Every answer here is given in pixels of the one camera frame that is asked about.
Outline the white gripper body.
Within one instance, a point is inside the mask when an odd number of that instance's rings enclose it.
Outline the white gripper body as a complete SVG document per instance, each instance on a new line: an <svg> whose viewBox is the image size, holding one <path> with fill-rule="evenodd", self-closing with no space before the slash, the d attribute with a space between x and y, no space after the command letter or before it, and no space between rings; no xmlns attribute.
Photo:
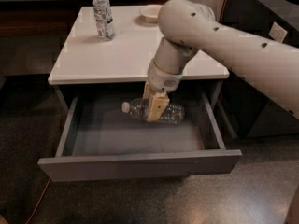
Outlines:
<svg viewBox="0 0 299 224"><path fill-rule="evenodd" d="M154 60L150 61L148 72L148 82L150 88L155 92L173 92L177 89L181 81L182 74L168 74L161 70Z"/></svg>

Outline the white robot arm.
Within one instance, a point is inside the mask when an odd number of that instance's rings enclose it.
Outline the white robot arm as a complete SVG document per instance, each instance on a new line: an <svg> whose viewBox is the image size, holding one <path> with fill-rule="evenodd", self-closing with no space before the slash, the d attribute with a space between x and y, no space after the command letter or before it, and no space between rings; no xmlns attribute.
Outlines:
<svg viewBox="0 0 299 224"><path fill-rule="evenodd" d="M299 51L267 38L215 22L210 9L188 0L169 0L158 12L163 38L148 69L144 97L148 121L156 121L169 105L192 54L202 50L276 105L299 118ZM172 224L298 224L298 208L275 200L270 188L257 194L235 190L220 207L184 207Z"/></svg>

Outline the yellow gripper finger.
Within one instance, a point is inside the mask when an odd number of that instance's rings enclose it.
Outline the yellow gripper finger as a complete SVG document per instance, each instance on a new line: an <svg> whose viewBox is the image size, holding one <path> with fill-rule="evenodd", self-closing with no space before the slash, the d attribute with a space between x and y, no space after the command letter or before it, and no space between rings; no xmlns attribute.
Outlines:
<svg viewBox="0 0 299 224"><path fill-rule="evenodd" d="M152 92L149 95L149 111L147 121L157 121L169 104L169 98L166 92Z"/></svg>
<svg viewBox="0 0 299 224"><path fill-rule="evenodd" d="M150 98L150 83L148 81L145 82L142 98L143 99L149 99Z"/></svg>

